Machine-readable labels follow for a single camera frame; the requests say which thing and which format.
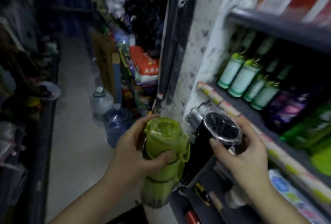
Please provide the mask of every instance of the blue water jug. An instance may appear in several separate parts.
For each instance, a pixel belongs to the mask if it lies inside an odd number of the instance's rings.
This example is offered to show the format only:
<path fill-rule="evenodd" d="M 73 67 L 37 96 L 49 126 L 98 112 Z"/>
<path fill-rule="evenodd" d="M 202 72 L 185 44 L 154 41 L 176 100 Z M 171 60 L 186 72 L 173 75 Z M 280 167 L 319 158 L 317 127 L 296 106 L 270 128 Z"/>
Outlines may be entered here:
<path fill-rule="evenodd" d="M 107 142 L 115 148 L 119 138 L 132 126 L 132 113 L 122 108 L 121 104 L 114 104 L 114 107 L 104 114 L 104 125 Z"/>

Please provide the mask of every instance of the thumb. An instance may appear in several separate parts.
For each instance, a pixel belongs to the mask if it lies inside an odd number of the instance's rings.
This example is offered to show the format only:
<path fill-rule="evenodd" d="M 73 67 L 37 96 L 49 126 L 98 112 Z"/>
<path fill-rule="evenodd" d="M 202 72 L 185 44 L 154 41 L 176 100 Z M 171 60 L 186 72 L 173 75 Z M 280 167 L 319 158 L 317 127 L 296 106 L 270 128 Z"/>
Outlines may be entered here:
<path fill-rule="evenodd" d="M 174 151 L 166 151 L 161 153 L 157 158 L 145 160 L 144 170 L 146 174 L 157 172 L 165 168 L 168 163 L 174 158 Z"/>
<path fill-rule="evenodd" d="M 210 138 L 209 143 L 213 149 L 216 158 L 223 164 L 225 164 L 227 168 L 230 168 L 230 166 L 234 163 L 236 159 L 235 156 L 230 154 L 229 151 L 219 141 Z"/>

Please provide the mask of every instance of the hand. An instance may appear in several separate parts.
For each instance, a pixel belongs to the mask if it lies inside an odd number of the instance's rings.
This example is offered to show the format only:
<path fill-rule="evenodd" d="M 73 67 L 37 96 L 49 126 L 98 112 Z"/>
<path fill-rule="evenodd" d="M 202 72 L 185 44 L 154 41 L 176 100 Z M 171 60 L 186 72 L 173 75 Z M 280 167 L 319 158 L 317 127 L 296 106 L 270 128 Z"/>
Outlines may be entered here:
<path fill-rule="evenodd" d="M 246 191 L 251 191 L 259 186 L 269 185 L 268 155 L 265 144 L 247 120 L 234 116 L 231 117 L 241 128 L 243 142 L 246 144 L 247 149 L 239 155 L 232 155 L 220 142 L 211 138 L 209 142 L 215 156 L 230 169 L 236 181 Z"/>
<path fill-rule="evenodd" d="M 151 115 L 137 120 L 119 139 L 113 160 L 104 175 L 105 180 L 116 178 L 122 185 L 128 186 L 139 178 L 167 166 L 173 157 L 173 151 L 166 151 L 152 160 L 144 159 L 140 152 L 145 140 L 143 130 L 146 123 L 158 117 L 160 115 Z"/>

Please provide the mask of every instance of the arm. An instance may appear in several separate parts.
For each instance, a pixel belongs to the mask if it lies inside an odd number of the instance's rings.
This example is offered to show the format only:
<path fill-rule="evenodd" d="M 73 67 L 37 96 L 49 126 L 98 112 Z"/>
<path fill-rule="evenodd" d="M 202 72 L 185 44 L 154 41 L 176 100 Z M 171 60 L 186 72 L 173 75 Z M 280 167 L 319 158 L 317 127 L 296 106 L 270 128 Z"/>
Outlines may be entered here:
<path fill-rule="evenodd" d="M 142 130 L 155 117 L 159 115 L 136 121 L 118 141 L 113 160 L 102 179 L 48 224 L 100 223 L 130 184 L 166 167 L 172 158 L 172 151 L 164 152 L 153 160 L 143 159 L 139 151 L 144 141 Z"/>
<path fill-rule="evenodd" d="M 210 139 L 215 156 L 232 172 L 258 212 L 269 224 L 309 224 L 291 203 L 273 187 L 268 176 L 268 155 L 263 141 L 246 120 L 234 117 L 248 146 L 239 155 L 230 154 L 224 146 Z"/>

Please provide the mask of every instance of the tile floor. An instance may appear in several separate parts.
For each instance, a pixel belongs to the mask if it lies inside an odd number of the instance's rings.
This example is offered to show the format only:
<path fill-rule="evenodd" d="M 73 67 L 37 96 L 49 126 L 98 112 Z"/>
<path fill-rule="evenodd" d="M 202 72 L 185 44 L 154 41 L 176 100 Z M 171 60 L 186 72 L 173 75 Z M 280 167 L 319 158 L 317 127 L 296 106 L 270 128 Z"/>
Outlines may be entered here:
<path fill-rule="evenodd" d="M 94 91 L 91 61 L 80 37 L 62 37 L 57 101 L 50 160 L 46 221 L 94 185 L 103 175 L 114 150 L 107 144 L 102 125 L 96 124 L 88 96 Z M 140 183 L 129 188 L 104 223 L 141 202 Z M 170 205 L 145 207 L 150 224 L 177 224 Z"/>

